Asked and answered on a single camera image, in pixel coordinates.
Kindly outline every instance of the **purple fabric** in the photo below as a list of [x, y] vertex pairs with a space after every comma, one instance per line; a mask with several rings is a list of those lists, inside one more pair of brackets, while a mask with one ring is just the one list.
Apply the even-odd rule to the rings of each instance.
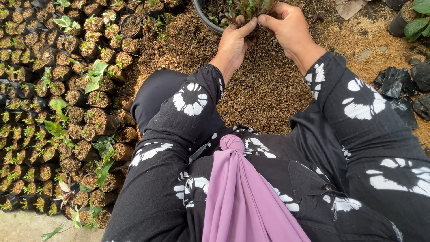
[[203, 242], [310, 242], [235, 135], [221, 138], [206, 201]]

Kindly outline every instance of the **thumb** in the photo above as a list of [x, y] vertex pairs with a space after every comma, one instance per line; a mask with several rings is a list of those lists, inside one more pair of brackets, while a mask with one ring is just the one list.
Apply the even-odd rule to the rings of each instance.
[[274, 17], [265, 14], [258, 16], [258, 23], [273, 30], [274, 32], [276, 32], [278, 26], [281, 26], [281, 20], [275, 19]]
[[244, 38], [246, 35], [251, 33], [257, 26], [257, 18], [254, 17], [246, 25], [238, 29], [239, 34]]

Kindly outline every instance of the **sleeve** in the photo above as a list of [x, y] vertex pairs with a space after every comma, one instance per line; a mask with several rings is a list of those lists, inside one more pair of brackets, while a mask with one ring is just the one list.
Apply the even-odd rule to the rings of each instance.
[[430, 160], [418, 138], [343, 57], [326, 53], [305, 80], [344, 147], [350, 196], [389, 218], [405, 241], [425, 241]]
[[170, 242], [187, 228], [181, 181], [187, 174], [191, 144], [223, 89], [221, 72], [205, 65], [161, 105], [137, 144], [103, 242]]

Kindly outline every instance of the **leg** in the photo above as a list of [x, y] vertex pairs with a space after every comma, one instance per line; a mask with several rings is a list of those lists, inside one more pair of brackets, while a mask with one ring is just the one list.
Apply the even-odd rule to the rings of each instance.
[[343, 151], [333, 128], [313, 99], [304, 112], [290, 118], [292, 132], [288, 138], [304, 154], [305, 158], [327, 175], [338, 191], [349, 194], [349, 182], [346, 178], [347, 151]]
[[[160, 111], [161, 104], [179, 91], [181, 85], [187, 81], [188, 75], [168, 69], [154, 71], [142, 84], [130, 109], [136, 121], [140, 135], [149, 121]], [[215, 130], [225, 127], [224, 121], [215, 110], [203, 131], [192, 146], [193, 153], [212, 137]]]

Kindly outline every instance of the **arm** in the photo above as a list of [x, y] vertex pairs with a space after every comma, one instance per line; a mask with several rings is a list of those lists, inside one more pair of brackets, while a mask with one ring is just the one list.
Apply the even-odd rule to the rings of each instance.
[[296, 62], [344, 146], [350, 196], [389, 218], [405, 241], [426, 240], [430, 224], [422, 214], [430, 212], [430, 161], [417, 137], [343, 57], [316, 46], [300, 9], [278, 3], [275, 12], [281, 20], [258, 20]]
[[180, 181], [187, 172], [189, 148], [213, 114], [224, 84], [242, 64], [248, 49], [243, 37], [256, 24], [255, 19], [239, 29], [228, 27], [217, 56], [191, 74], [151, 119], [133, 154], [103, 242], [170, 242], [187, 228]]

